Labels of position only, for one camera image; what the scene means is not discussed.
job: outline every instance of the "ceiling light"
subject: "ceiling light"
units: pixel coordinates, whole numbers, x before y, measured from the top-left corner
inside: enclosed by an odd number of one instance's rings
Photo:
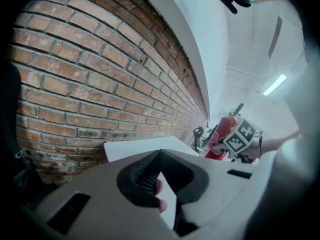
[[[270,93],[272,93],[275,89],[279,87],[285,80],[287,79],[287,76],[285,74],[281,74],[277,80],[274,81],[273,84],[263,93],[263,95],[268,96]]]

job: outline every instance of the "red fire extinguisher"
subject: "red fire extinguisher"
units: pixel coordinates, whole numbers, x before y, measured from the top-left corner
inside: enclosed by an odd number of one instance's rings
[[[215,131],[208,142],[209,152],[206,154],[206,158],[215,159],[215,160],[222,160],[226,152],[219,152],[213,149],[214,146],[223,143],[225,137],[227,137],[230,133],[232,128],[237,126],[238,120],[237,115],[239,114],[240,110],[243,108],[244,104],[241,103],[233,113],[229,113],[228,115],[221,118],[219,124],[216,126]]]

